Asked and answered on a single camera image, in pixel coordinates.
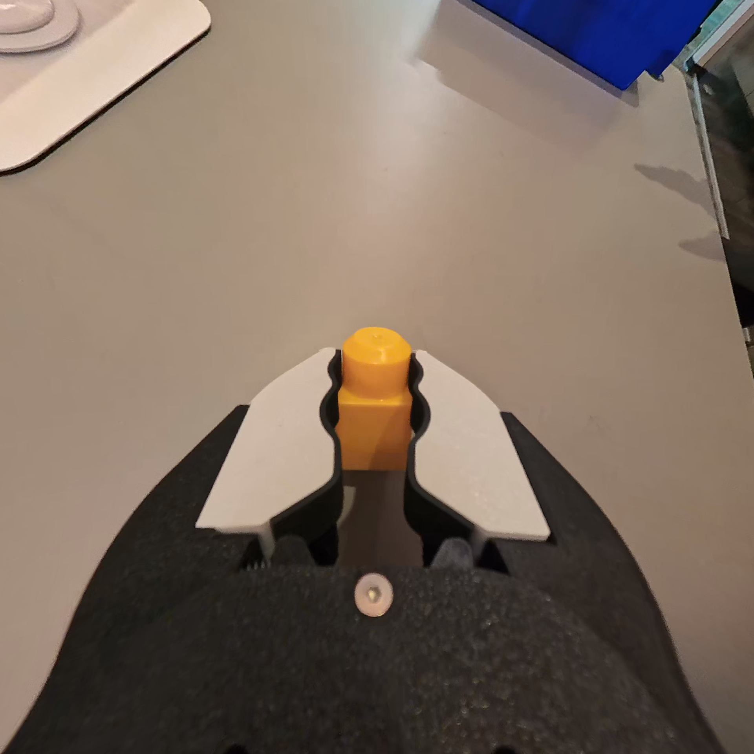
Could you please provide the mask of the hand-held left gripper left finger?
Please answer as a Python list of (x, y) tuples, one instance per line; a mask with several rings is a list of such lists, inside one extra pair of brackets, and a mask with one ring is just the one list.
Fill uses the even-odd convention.
[(251, 400), (196, 528), (250, 534), (271, 560), (281, 538), (310, 543), (336, 527), (344, 505), (339, 377), (339, 351), (322, 348)]

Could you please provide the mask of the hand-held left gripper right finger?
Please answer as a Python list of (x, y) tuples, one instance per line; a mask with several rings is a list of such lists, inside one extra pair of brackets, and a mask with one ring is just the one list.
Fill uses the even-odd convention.
[(496, 404), (423, 350), (412, 354), (408, 385), (405, 517), (424, 565), (449, 539), (466, 542), (474, 560), (490, 541), (546, 542), (551, 527)]

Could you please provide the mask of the yellow one-stud mega block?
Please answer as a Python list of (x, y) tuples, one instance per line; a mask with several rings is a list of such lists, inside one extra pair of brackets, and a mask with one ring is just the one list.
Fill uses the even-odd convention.
[(405, 470), (412, 429), (412, 349), (397, 332), (359, 329), (342, 346), (339, 438), (346, 472)]

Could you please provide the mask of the blue bin with coloured blocks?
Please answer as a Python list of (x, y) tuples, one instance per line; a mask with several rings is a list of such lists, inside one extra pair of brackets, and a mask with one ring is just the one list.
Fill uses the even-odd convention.
[(661, 76), (714, 1), (476, 1), (478, 7), (619, 90)]

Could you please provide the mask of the white document stand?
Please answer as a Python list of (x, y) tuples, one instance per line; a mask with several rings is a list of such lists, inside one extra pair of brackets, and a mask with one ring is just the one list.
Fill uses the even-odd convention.
[(2, 1), (1, 172), (23, 169), (180, 55), (199, 1)]

